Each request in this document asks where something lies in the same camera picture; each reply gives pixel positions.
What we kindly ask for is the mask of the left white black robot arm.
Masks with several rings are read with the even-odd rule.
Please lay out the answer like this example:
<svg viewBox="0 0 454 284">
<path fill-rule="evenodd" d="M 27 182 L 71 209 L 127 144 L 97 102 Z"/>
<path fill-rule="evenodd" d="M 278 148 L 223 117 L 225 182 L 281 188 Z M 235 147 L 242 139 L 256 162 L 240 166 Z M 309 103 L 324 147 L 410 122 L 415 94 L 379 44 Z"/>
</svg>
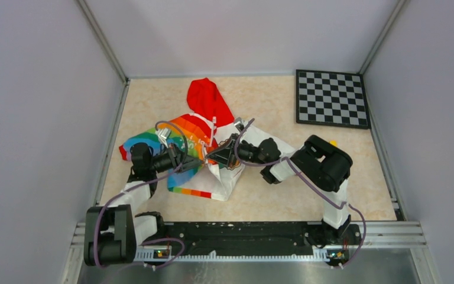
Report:
<svg viewBox="0 0 454 284">
<path fill-rule="evenodd" d="M 159 173 L 167 179 L 203 163 L 175 143 L 162 146 L 159 152 L 146 143 L 137 143 L 128 153 L 132 166 L 124 188 L 104 205 L 92 206 L 86 212 L 83 258 L 88 266 L 130 263 L 144 240 L 162 243 L 166 229 L 160 225 L 161 215 L 137 214 L 137 209 L 155 194 Z"/>
</svg>

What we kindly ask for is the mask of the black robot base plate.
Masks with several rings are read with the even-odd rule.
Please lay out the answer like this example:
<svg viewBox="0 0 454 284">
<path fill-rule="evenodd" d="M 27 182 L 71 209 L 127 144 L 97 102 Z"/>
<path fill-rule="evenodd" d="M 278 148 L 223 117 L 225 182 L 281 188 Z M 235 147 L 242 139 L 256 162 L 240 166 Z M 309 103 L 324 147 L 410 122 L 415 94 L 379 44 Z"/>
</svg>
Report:
<svg viewBox="0 0 454 284">
<path fill-rule="evenodd" d="M 318 249 L 351 247 L 361 240 L 360 227 L 350 224 L 341 234 L 321 222 L 174 222 L 158 226 L 148 241 L 162 238 L 176 253 L 184 243 L 184 257 L 310 256 Z"/>
</svg>

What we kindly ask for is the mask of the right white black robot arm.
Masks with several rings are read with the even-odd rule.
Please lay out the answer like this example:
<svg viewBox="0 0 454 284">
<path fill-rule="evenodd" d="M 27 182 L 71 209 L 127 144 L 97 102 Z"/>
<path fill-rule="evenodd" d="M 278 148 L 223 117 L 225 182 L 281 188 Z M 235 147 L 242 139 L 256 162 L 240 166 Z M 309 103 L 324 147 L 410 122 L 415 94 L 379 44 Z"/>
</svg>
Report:
<svg viewBox="0 0 454 284">
<path fill-rule="evenodd" d="M 340 243 L 347 235 L 351 216 L 346 207 L 346 188 L 353 164 L 352 158 L 324 139 L 311 135 L 304 144 L 284 154 L 276 141 L 266 138 L 257 145 L 232 134 L 206 158 L 228 169 L 240 164 L 260 166 L 260 174 L 269 184 L 278 184 L 292 176 L 308 181 L 324 201 L 323 236 L 331 244 Z"/>
</svg>

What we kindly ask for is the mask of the rainbow white red hooded jacket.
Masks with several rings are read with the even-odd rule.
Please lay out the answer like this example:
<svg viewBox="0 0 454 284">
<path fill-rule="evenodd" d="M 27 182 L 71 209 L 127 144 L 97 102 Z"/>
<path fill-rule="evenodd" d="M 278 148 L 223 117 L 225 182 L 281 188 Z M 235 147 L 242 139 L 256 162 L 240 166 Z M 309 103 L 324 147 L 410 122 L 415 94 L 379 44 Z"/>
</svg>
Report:
<svg viewBox="0 0 454 284">
<path fill-rule="evenodd" d="M 215 162 L 209 162 L 206 154 L 227 140 L 232 133 L 238 134 L 234 127 L 234 116 L 218 87 L 208 78 L 191 82 L 187 92 L 187 104 L 190 113 L 183 114 L 169 123 L 159 123 L 127 139 L 119 146 L 121 157 L 131 162 L 129 150 L 137 143 L 146 143 L 159 152 L 160 144 L 155 131 L 161 128 L 171 129 L 168 144 L 175 143 L 193 157 L 202 160 L 197 168 L 181 173 L 173 173 L 167 179 L 167 189 L 170 192 L 199 196 L 218 201 L 229 199 L 238 179 L 244 170 L 240 165 L 234 170 L 219 167 Z"/>
</svg>

